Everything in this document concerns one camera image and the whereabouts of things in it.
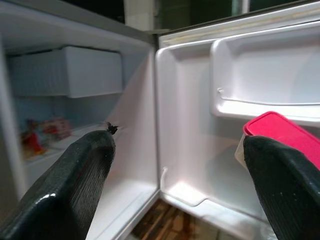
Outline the pink lidded food container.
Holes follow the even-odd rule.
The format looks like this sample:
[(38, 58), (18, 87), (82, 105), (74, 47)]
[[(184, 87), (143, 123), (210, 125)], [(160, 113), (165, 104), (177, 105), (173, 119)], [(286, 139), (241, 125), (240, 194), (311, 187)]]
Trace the pink lidded food container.
[(243, 135), (234, 157), (244, 168), (247, 167), (244, 157), (244, 139), (253, 136), (271, 138), (302, 152), (320, 170), (320, 139), (274, 111), (255, 117), (243, 126)]

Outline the green glass door cabinet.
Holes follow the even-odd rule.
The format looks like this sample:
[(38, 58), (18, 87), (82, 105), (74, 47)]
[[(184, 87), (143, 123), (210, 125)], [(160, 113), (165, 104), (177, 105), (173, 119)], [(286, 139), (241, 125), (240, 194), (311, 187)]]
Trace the green glass door cabinet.
[(169, 31), (320, 0), (155, 0), (155, 26)]

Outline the grey mini fridge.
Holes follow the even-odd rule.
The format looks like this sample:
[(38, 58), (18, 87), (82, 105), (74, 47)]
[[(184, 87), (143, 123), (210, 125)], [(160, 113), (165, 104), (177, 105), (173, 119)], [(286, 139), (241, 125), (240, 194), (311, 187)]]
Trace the grey mini fridge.
[[(76, 47), (121, 55), (122, 92), (81, 98), (18, 96), (13, 57)], [(118, 126), (115, 156), (85, 240), (125, 240), (158, 199), (155, 45), (147, 33), (61, 0), (0, 0), (0, 226), (75, 141)], [(69, 121), (71, 136), (48, 143), (41, 124)], [(46, 152), (23, 157), (26, 120)]]

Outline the wooden slat pallet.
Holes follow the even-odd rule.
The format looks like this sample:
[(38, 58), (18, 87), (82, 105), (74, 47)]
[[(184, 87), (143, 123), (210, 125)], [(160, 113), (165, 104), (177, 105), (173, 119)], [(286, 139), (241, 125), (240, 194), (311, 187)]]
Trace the wooden slat pallet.
[(159, 199), (125, 240), (197, 240), (198, 237), (194, 217)]

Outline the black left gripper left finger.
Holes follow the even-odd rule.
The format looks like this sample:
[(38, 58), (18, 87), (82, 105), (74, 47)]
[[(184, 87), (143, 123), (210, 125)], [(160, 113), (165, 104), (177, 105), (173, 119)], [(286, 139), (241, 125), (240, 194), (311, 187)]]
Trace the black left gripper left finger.
[(86, 240), (116, 154), (117, 125), (85, 134), (30, 187), (0, 240)]

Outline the red snack pack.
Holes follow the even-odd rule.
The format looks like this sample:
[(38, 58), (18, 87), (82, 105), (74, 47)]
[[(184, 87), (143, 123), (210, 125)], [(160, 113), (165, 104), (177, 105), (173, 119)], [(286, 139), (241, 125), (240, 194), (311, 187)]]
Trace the red snack pack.
[(63, 117), (43, 121), (41, 129), (48, 144), (68, 138), (72, 134), (69, 121)]
[(38, 130), (39, 124), (35, 120), (26, 120), (26, 130), (20, 134), (22, 156), (24, 159), (42, 155), (47, 151), (41, 141), (39, 133), (37, 133)]

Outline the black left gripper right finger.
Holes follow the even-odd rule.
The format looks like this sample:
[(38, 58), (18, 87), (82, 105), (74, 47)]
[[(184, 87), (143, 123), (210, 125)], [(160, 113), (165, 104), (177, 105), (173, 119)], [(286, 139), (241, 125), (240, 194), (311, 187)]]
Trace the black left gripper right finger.
[(278, 240), (320, 240), (320, 170), (290, 146), (247, 136), (244, 161)]

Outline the white lined fridge door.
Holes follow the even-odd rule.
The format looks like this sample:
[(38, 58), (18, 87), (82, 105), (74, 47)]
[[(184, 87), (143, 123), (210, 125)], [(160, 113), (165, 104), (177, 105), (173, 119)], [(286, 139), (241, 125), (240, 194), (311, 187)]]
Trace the white lined fridge door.
[(269, 111), (320, 137), (320, 0), (172, 30), (155, 62), (163, 198), (213, 240), (277, 240), (235, 152)]

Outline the white freezer compartment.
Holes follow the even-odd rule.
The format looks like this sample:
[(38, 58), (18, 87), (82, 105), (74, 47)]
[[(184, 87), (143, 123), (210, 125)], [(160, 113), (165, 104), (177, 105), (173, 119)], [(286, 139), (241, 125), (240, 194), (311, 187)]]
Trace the white freezer compartment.
[(12, 57), (8, 66), (17, 96), (84, 98), (123, 90), (122, 57), (116, 52), (67, 46)]

